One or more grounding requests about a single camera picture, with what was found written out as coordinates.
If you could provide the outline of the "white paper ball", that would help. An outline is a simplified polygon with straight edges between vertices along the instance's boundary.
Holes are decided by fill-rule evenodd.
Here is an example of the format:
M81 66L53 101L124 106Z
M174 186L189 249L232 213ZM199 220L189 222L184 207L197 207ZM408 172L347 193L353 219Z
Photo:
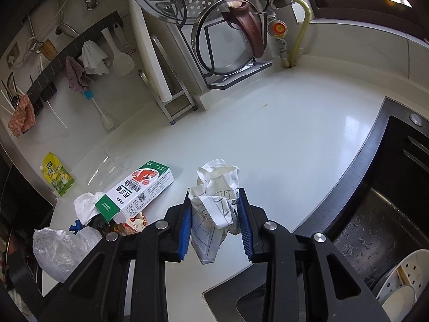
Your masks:
M214 159L200 166L197 185L188 190L191 201L191 244L201 262L213 263L228 234L241 233L237 203L239 168Z

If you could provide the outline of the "red snack wrapper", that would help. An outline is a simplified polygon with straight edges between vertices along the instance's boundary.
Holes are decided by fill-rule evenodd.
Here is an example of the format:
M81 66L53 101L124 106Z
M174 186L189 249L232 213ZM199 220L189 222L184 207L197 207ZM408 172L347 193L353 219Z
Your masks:
M148 220L146 219L145 215L140 212L135 217L128 218L125 222L118 224L116 226L116 229L123 236L128 236L136 233L141 233L147 226Z

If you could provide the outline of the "green white carton box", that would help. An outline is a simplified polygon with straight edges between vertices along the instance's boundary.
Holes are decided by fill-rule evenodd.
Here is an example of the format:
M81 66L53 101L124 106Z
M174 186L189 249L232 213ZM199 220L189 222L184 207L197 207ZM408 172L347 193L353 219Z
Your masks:
M169 166L148 161L113 186L95 204L106 222L135 218L174 181Z

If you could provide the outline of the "clear plastic bag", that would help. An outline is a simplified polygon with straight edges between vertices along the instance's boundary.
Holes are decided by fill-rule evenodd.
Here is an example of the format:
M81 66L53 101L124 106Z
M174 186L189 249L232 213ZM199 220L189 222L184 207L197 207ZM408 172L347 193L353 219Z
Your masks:
M34 233L33 254L44 272L64 283L101 240L100 232L92 227L85 227L77 234L43 228Z

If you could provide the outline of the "clear plastic cup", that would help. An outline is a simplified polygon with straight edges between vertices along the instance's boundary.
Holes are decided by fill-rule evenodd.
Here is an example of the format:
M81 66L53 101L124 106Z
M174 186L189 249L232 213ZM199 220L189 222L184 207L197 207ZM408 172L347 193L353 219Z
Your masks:
M87 174L86 186L101 191L120 178L124 170L125 165L121 159L103 151L92 162L91 169Z

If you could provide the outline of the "white tissue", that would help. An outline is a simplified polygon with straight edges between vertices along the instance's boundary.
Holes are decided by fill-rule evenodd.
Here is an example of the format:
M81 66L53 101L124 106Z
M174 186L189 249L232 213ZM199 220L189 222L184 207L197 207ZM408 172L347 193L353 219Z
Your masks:
M95 194L84 193L74 200L73 205L76 217L82 225L88 225L92 218L100 213L97 210L96 204L104 195L100 191Z

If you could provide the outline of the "black kitchen sink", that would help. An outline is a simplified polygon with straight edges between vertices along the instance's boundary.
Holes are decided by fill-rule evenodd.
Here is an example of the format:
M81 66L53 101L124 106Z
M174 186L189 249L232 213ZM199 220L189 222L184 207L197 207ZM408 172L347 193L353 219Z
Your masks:
M373 289L428 250L428 121L385 98L352 164L296 230L250 203L249 220L251 265L204 295L218 321L390 321ZM428 285L403 321L427 320Z

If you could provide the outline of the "black lid rack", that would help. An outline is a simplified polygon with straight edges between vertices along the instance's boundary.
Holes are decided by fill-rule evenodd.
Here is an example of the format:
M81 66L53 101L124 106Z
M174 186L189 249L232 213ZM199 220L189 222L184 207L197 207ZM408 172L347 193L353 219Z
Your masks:
M270 0L249 0L259 12L262 13L262 18L265 26L265 36L267 45L267 9ZM179 35L179 46L186 59L191 73L194 75L198 85L202 89L227 89L230 86L250 77L253 74L270 66L269 62L263 61L260 58L252 60L249 64L244 66L241 70L236 71L234 74L227 76L211 76L205 77L200 65L193 54L191 48L191 31L196 20L190 25L177 25L177 34Z

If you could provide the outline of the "blue white bottle brush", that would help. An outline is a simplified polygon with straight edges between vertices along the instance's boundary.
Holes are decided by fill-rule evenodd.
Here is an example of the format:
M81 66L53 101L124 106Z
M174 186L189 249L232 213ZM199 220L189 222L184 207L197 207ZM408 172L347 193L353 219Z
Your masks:
M105 112L102 111L102 109L97 104L97 102L96 102L96 100L94 98L93 92L91 90L89 90L89 89L85 89L83 91L83 95L85 96L85 98L88 101L91 101L94 104L95 108L97 109L98 113L100 114L100 118L101 118L102 125L104 126L104 128L106 130L113 129L113 127L114 127L113 120L109 117L109 115L107 113L105 113Z

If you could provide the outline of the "yellow green sauce pouch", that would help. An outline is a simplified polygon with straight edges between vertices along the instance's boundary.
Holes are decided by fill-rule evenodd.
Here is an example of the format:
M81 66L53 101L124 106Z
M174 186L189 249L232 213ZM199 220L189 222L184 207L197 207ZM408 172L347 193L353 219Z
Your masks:
M44 157L41 170L44 179L59 196L64 196L75 182L75 179L62 165L59 158L52 152L49 152Z

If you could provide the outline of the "glass pot lid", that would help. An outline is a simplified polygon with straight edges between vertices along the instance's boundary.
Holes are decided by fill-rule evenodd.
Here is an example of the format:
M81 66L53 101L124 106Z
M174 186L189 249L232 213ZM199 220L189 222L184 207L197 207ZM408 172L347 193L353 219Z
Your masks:
M264 55L262 13L249 0L219 0L202 12L191 48L205 77L227 76Z

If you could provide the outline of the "white rice paddle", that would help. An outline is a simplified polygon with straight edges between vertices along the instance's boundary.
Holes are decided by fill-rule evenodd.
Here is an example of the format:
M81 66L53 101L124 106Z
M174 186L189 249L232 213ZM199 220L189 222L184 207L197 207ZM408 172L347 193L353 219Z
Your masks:
M113 51L113 69L119 77L126 76L134 68L135 63L133 59L126 53L123 53L116 46L113 37L109 31L109 28L104 28L101 31L109 47Z

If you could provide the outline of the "white perforated plate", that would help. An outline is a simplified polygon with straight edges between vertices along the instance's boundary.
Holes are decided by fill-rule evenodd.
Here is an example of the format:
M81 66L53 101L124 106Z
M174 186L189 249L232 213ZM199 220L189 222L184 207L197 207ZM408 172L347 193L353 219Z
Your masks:
M428 250L418 249L388 271L373 289L390 321L403 321L428 285Z

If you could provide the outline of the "gas valve orange dial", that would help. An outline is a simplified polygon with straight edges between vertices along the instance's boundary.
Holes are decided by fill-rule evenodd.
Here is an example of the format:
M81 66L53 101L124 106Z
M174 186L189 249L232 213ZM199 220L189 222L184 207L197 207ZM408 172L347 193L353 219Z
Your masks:
M276 16L276 11L283 7L291 5L291 0L270 0L267 9L268 34L276 40L279 56L283 61L284 67L289 67L289 55L287 51L286 34L288 27L283 20Z

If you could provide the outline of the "mauve hanging cloth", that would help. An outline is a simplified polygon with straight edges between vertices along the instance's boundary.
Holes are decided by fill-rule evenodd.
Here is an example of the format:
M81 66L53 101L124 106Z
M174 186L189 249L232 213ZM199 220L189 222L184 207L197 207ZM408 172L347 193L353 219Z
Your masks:
M82 93L90 86L90 78L85 69L71 56L65 58L65 71L71 90Z

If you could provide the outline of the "white cutting board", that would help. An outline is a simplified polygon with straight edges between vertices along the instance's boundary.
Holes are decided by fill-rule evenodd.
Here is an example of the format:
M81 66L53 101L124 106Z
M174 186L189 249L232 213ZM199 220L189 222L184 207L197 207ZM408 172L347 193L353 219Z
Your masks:
M132 22L138 52L143 61L145 75L156 93L156 96L163 103L172 99L172 93L164 77L148 27L145 22L143 10L135 0L128 0L130 6L130 19Z

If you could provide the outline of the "white hanging cloth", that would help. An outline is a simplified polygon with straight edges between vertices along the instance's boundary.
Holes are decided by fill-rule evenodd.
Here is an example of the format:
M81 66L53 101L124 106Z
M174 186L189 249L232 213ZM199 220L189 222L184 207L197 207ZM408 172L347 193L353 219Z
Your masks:
M107 58L107 54L95 42L89 40L83 43L79 59L87 74L98 76L109 74L109 69L105 62Z

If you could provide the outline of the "pink orange cloth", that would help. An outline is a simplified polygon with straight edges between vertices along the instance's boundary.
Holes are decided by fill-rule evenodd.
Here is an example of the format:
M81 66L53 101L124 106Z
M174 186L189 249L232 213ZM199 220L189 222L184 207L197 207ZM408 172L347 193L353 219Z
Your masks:
M25 94L21 97L18 106L9 119L8 128L16 138L19 138L21 134L28 131L35 124L34 107L30 98Z

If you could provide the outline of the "black wall hook rail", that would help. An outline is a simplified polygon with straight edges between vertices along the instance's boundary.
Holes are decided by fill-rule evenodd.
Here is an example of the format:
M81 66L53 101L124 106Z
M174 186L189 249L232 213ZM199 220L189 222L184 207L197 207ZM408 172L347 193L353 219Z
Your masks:
M43 102L50 100L56 93L57 90L55 89L53 81L57 75L65 72L66 58L73 57L77 59L77 57L82 53L84 42L97 41L102 38L102 29L109 28L110 30L113 30L115 24L121 27L124 26L124 23L117 11L108 14L87 28L87 30L77 36L61 52L59 52L59 54L44 68L27 91L27 96L33 105L36 116L38 116L38 114L43 110Z

